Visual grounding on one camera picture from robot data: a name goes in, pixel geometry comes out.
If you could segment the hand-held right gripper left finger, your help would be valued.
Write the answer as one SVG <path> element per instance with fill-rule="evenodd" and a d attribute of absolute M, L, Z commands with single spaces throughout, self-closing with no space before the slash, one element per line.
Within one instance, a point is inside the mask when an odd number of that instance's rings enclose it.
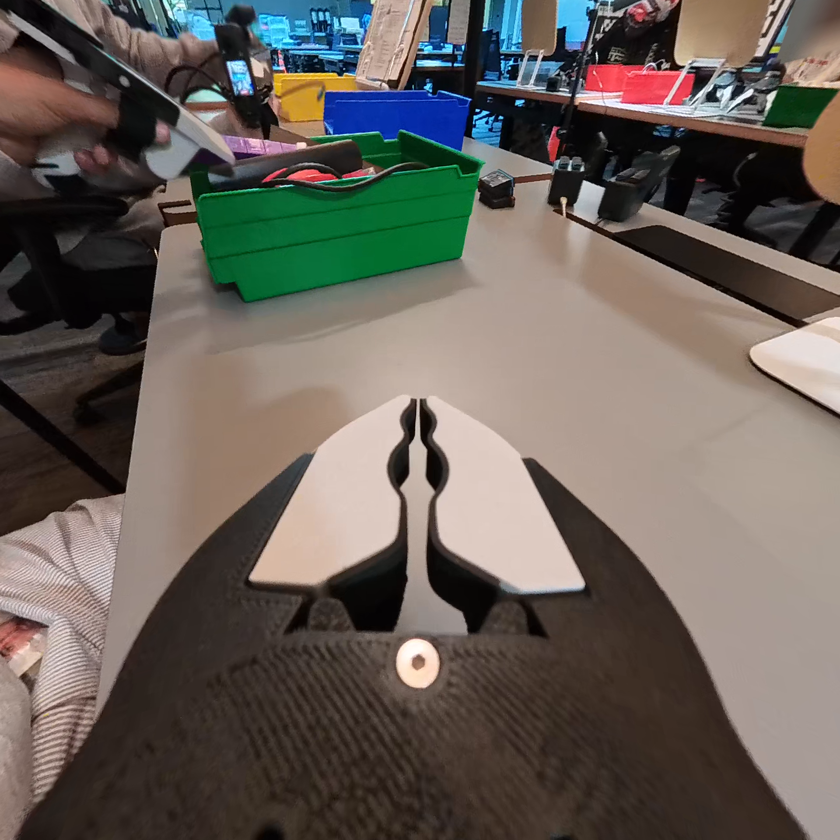
<path fill-rule="evenodd" d="M 405 573 L 417 400 L 399 395 L 327 438 L 311 456 L 248 581 L 350 585 Z"/>

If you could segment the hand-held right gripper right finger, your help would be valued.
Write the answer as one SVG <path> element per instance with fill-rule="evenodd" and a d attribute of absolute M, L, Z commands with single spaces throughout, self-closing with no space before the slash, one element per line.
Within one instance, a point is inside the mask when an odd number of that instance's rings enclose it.
<path fill-rule="evenodd" d="M 437 396 L 427 450 L 443 474 L 429 523 L 447 557 L 503 592 L 582 592 L 585 580 L 523 457 L 488 426 Z"/>

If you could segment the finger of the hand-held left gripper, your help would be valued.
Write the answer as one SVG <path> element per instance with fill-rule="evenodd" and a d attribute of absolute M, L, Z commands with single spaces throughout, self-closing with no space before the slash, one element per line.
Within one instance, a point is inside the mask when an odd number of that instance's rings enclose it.
<path fill-rule="evenodd" d="M 193 165 L 213 159 L 217 164 L 236 162 L 222 135 L 193 114 L 180 114 L 170 127 L 167 143 L 155 143 L 145 151 L 145 164 L 158 178 L 170 181 L 182 176 Z"/>

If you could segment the black cylindrical handheld device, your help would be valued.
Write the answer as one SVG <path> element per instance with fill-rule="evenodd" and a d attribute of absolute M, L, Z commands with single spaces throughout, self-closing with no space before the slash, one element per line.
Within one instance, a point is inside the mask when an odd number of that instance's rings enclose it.
<path fill-rule="evenodd" d="M 297 174 L 309 165 L 318 173 L 346 175 L 362 167 L 363 153 L 352 140 L 305 145 L 278 154 L 263 154 L 237 160 L 231 165 L 217 164 L 206 172 L 208 189 L 213 193 L 261 188 L 276 173 Z"/>

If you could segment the green plastic bin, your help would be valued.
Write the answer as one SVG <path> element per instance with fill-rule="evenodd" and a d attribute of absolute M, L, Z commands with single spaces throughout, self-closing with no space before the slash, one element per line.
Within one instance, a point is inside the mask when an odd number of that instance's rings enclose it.
<path fill-rule="evenodd" d="M 415 134 L 352 140 L 374 172 L 334 182 L 281 182 L 210 192 L 191 175 L 202 247 L 214 283 L 245 302 L 429 266 L 463 255 L 484 162 Z"/>

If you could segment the grey desk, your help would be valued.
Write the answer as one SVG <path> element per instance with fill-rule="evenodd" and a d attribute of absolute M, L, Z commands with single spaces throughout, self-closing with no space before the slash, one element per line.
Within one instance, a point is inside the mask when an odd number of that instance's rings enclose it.
<path fill-rule="evenodd" d="M 476 204 L 462 259 L 257 303 L 213 286 L 196 225 L 164 232 L 98 705 L 224 520 L 347 422 L 438 396 L 645 562 L 768 780 L 838 838 L 838 418 L 750 363 L 785 324 L 546 192 Z"/>

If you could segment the black desk mat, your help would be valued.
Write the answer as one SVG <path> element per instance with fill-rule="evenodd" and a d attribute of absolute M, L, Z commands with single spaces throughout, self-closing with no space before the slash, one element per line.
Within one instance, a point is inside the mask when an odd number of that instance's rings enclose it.
<path fill-rule="evenodd" d="M 669 227 L 637 227 L 615 233 L 613 238 L 793 327 L 839 308 L 839 296 L 834 292 Z"/>

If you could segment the person's left hand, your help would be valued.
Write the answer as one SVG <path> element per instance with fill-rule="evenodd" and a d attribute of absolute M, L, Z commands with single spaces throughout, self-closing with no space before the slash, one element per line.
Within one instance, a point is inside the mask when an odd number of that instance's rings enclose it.
<path fill-rule="evenodd" d="M 79 91 L 63 80 L 13 62 L 1 65 L 1 151 L 16 165 L 30 167 L 43 142 L 72 129 L 100 137 L 119 125 L 115 101 Z"/>

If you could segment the purple box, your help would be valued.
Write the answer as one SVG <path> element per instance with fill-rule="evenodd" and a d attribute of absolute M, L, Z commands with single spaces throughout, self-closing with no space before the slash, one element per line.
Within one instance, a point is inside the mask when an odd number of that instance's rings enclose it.
<path fill-rule="evenodd" d="M 313 146 L 305 141 L 281 142 L 273 140 L 250 139 L 236 135 L 220 134 L 219 139 L 225 142 L 226 146 L 234 155 L 236 161 L 246 161 L 260 156 L 288 154 L 294 151 L 302 151 Z M 223 163 L 222 159 L 215 156 L 211 151 L 200 150 L 193 158 L 191 165 L 210 166 Z"/>

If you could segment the red item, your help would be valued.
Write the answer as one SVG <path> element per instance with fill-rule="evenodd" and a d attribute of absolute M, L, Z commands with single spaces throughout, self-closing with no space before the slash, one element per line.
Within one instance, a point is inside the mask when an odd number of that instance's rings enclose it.
<path fill-rule="evenodd" d="M 263 186 L 275 186 L 281 182 L 322 183 L 334 182 L 341 174 L 324 164 L 293 164 L 274 171 L 261 181 Z"/>

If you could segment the yellow plastic bin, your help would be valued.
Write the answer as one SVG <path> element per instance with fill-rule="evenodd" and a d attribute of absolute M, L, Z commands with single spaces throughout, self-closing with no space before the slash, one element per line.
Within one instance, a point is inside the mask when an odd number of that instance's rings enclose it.
<path fill-rule="evenodd" d="M 355 91 L 355 75 L 332 72 L 274 72 L 278 118 L 289 123 L 322 121 L 327 92 Z"/>

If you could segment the blue plastic bin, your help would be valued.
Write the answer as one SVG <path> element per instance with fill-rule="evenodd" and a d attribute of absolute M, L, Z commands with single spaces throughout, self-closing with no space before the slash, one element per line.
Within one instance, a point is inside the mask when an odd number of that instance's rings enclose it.
<path fill-rule="evenodd" d="M 328 135 L 379 133 L 395 140 L 405 131 L 460 151 L 470 105 L 449 91 L 327 91 L 322 121 Z"/>

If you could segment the cardboard board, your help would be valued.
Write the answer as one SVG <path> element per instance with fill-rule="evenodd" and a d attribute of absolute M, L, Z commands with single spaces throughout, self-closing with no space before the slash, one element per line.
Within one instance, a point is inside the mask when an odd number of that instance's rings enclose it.
<path fill-rule="evenodd" d="M 399 91 L 414 68 L 417 48 L 431 13 L 431 1 L 376 1 L 357 61 L 361 91 Z"/>

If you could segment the striped white garment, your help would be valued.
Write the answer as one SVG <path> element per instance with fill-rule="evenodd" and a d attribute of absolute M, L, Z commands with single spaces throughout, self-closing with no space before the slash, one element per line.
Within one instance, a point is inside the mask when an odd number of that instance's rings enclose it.
<path fill-rule="evenodd" d="M 123 505 L 124 495 L 79 500 L 2 537 L 2 612 L 48 627 L 34 684 L 25 685 L 33 737 L 29 810 L 96 720 Z"/>

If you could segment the black steel column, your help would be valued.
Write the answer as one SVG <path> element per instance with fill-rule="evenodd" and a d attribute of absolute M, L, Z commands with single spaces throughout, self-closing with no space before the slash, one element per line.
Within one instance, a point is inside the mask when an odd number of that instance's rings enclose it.
<path fill-rule="evenodd" d="M 461 83 L 462 94 L 469 100 L 469 114 L 465 128 L 466 137 L 472 137 L 473 120 L 476 113 L 474 96 L 481 62 L 481 39 L 486 5 L 486 1 L 469 2 L 463 55 L 464 69 Z"/>

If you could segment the small black box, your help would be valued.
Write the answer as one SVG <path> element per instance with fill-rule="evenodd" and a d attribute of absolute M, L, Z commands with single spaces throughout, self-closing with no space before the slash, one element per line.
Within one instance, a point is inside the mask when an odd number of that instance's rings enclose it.
<path fill-rule="evenodd" d="M 516 203 L 515 185 L 515 178 L 507 172 L 491 171 L 478 180 L 478 200 L 490 209 L 512 208 Z"/>

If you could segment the black charger block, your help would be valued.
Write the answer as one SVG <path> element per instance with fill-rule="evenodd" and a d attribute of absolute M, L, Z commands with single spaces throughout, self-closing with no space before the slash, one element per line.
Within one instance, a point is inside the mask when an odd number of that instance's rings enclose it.
<path fill-rule="evenodd" d="M 552 207 L 576 204 L 585 180 L 585 163 L 580 156 L 562 155 L 553 163 L 547 202 Z"/>

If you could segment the wooden background table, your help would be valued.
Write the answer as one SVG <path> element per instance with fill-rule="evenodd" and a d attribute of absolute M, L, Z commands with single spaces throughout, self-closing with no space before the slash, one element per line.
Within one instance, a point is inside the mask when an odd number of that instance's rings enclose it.
<path fill-rule="evenodd" d="M 571 92 L 567 89 L 547 91 L 545 87 L 519 87 L 511 80 L 482 80 L 477 82 L 475 94 L 500 96 L 515 100 L 531 100 L 566 104 L 571 100 Z M 615 92 L 583 91 L 575 97 L 576 102 L 613 105 L 621 103 L 621 94 Z"/>
<path fill-rule="evenodd" d="M 761 144 L 774 144 L 787 148 L 804 149 L 809 129 L 775 128 L 756 122 L 737 120 L 716 113 L 696 112 L 692 108 L 635 105 L 615 99 L 603 101 L 585 99 L 576 106 L 582 112 L 604 117 L 626 119 L 652 125 L 668 125 L 698 133 L 715 134 Z"/>

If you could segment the white pad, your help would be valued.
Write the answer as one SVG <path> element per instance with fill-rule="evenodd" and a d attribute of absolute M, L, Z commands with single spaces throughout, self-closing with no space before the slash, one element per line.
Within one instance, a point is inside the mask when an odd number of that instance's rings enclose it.
<path fill-rule="evenodd" d="M 754 345 L 752 365 L 839 416 L 839 317 L 825 317 Z"/>

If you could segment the black charger dock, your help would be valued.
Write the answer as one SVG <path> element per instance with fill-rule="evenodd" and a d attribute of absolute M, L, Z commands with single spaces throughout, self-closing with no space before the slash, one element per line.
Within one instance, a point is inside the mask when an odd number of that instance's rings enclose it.
<path fill-rule="evenodd" d="M 623 223 L 635 216 L 667 178 L 679 153 L 675 144 L 662 151 L 641 153 L 628 168 L 605 183 L 597 219 Z"/>

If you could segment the red plastic bin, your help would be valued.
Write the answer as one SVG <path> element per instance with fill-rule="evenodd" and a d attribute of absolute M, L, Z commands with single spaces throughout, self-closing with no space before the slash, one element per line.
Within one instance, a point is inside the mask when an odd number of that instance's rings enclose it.
<path fill-rule="evenodd" d="M 643 70 L 644 65 L 590 64 L 585 73 L 584 89 L 600 96 L 620 96 L 629 76 Z"/>
<path fill-rule="evenodd" d="M 621 102 L 633 105 L 682 105 L 696 75 L 683 70 L 633 70 L 626 74 Z"/>

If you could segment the small green bin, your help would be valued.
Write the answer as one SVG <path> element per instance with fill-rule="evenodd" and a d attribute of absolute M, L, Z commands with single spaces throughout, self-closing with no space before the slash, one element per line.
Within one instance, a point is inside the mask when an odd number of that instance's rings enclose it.
<path fill-rule="evenodd" d="M 774 129 L 809 130 L 838 91 L 838 83 L 816 87 L 781 85 L 772 97 L 768 97 L 762 125 Z"/>

